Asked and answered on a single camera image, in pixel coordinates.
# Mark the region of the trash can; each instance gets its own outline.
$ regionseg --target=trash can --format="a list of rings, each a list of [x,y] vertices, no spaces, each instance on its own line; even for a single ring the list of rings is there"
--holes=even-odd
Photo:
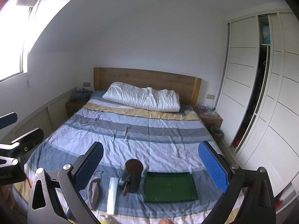
[[[223,131],[216,126],[212,126],[210,132],[215,141],[219,140],[224,135]]]

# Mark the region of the wooden nightstand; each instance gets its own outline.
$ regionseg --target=wooden nightstand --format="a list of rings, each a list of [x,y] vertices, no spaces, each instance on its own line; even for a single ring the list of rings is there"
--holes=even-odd
[[[212,115],[205,115],[204,112],[195,109],[195,112],[200,117],[201,121],[203,122],[204,126],[210,130],[210,127],[216,126],[220,128],[222,123],[222,118],[216,113],[215,116]]]
[[[65,103],[66,112],[68,114],[68,117],[70,118],[73,116],[74,113],[78,112],[79,109],[81,109],[87,101],[68,101]]]

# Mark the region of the blue gripper pad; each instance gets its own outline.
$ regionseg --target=blue gripper pad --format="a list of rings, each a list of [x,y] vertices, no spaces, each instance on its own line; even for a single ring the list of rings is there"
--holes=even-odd
[[[204,142],[200,143],[198,146],[198,155],[216,187],[225,192],[228,187],[228,175]]]
[[[74,163],[74,183],[76,191],[86,188],[104,155],[102,143],[95,142],[88,151],[78,157]]]

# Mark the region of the wall outlet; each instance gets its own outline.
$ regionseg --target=wall outlet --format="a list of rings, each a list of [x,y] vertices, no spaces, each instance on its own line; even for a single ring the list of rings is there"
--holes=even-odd
[[[83,82],[83,87],[90,87],[90,82]]]
[[[210,95],[210,94],[207,95],[207,99],[214,99],[214,98],[215,98],[215,95]]]

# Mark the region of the white blanket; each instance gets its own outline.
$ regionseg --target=white blanket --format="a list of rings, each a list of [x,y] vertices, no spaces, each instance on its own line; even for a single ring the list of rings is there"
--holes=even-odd
[[[174,90],[139,88],[123,82],[114,82],[103,99],[130,107],[161,112],[179,112],[179,96]]]

